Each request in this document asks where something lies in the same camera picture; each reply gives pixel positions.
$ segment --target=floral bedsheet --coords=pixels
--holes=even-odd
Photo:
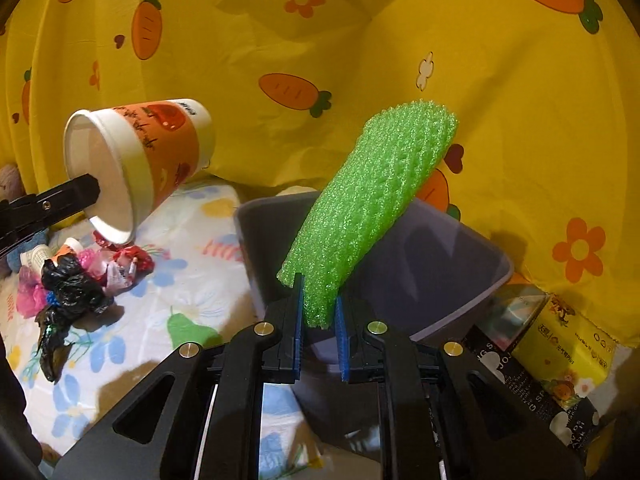
[[[136,244],[156,263],[153,273],[116,297],[100,317],[71,328],[73,343],[57,384],[40,372],[38,327],[15,310],[17,276],[0,285],[0,333],[27,399],[34,435],[64,454],[90,425],[183,342],[228,341],[255,321],[232,215],[230,186],[179,189],[138,229]],[[87,247],[88,221],[57,232]],[[314,439],[288,386],[265,387],[260,477],[276,478],[317,456]]]

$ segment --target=wrinkled fabric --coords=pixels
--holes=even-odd
[[[367,119],[434,100],[460,129],[428,201],[638,344],[639,58],[616,0],[21,0],[0,166],[49,189],[74,111],[191,97],[216,129],[207,171],[322,189]]]

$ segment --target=green foam sleeve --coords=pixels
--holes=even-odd
[[[442,159],[458,120],[433,101],[370,118],[344,165],[316,200],[278,273],[305,277],[306,323],[328,328],[340,286],[404,212]]]

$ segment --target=orange paper cup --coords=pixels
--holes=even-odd
[[[129,242],[135,229],[213,155],[211,116],[193,99],[78,110],[65,128],[69,178],[85,173],[100,184],[84,210],[107,240]]]

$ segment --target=pink plastic bag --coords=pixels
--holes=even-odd
[[[113,261],[113,251],[109,251],[107,249],[101,249],[97,253],[95,253],[95,258],[86,269],[86,272],[91,276],[94,280],[101,282],[104,284],[104,275],[107,272],[107,266],[109,262]]]
[[[40,280],[38,280],[38,275],[29,267],[22,266],[18,273],[18,293],[15,298],[15,309],[24,319],[35,316],[44,307],[42,302],[36,302],[34,298],[37,286],[44,290]]]

